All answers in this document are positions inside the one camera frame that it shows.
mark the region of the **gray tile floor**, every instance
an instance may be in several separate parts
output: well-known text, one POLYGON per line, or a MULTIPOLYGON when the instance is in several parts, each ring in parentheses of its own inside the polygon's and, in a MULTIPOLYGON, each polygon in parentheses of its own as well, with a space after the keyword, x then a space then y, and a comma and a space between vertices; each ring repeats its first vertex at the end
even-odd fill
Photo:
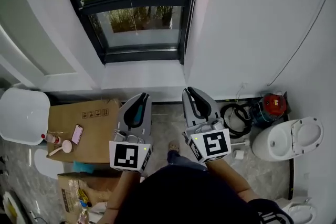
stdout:
MULTIPOLYGON (((234 118, 231 124, 237 124, 234 118)), ((185 128, 182 105, 153 106, 152 136, 154 138, 154 152, 146 167, 148 175, 167 165, 167 146, 169 141, 173 139, 180 141, 181 155, 195 161, 193 152, 185 144, 184 137, 181 135, 185 128)), ((14 190, 27 211, 32 210, 49 224, 59 224, 64 220, 64 215, 61 200, 58 196, 57 181, 40 174, 36 170, 34 153, 38 148, 45 148, 45 145, 28 146, 0 139, 0 155, 8 155, 9 158, 6 164, 9 176, 0 175, 1 191, 14 190), (32 156, 31 166, 29 165, 30 152, 32 156)), ((231 154, 227 155, 225 160, 247 179, 256 193, 267 199, 287 197, 289 185, 288 161, 265 162, 255 157, 249 147, 237 147, 237 149, 245 150, 245 157, 242 161, 233 159, 231 154)))

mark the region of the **shirt sleeve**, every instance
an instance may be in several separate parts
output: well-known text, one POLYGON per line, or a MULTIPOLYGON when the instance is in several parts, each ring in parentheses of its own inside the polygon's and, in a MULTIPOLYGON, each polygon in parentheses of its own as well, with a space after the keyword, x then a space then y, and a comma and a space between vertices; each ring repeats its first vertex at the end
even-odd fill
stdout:
POLYGON ((293 220, 280 209, 276 202, 255 199, 248 202, 258 213, 262 224, 294 224, 293 220))

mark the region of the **blue jeans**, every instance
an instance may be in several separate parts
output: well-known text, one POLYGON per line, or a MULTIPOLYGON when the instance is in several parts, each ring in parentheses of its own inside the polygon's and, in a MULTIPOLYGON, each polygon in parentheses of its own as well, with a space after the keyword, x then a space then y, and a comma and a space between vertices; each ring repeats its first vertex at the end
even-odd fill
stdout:
POLYGON ((205 166, 199 163, 192 162, 186 157, 180 156, 180 154, 177 151, 168 151, 167 161, 169 165, 178 165, 197 170, 207 171, 205 166))

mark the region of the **pink phone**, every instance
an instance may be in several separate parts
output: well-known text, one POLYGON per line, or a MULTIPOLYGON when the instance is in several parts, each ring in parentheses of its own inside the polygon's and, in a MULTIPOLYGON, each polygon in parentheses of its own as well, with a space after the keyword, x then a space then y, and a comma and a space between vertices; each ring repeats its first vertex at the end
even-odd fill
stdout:
POLYGON ((71 139, 71 141, 73 141, 76 145, 78 145, 79 143, 82 132, 83 132, 83 127, 77 124, 73 132, 72 139, 71 139))

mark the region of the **person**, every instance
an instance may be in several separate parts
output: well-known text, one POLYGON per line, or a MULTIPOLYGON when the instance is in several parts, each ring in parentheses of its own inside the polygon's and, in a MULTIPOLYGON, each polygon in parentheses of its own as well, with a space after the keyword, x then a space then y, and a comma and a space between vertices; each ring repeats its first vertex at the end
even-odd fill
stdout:
POLYGON ((261 199, 223 159, 206 167, 169 144, 168 166, 139 184, 140 174, 123 172, 98 224, 268 223, 293 224, 271 200, 261 199))

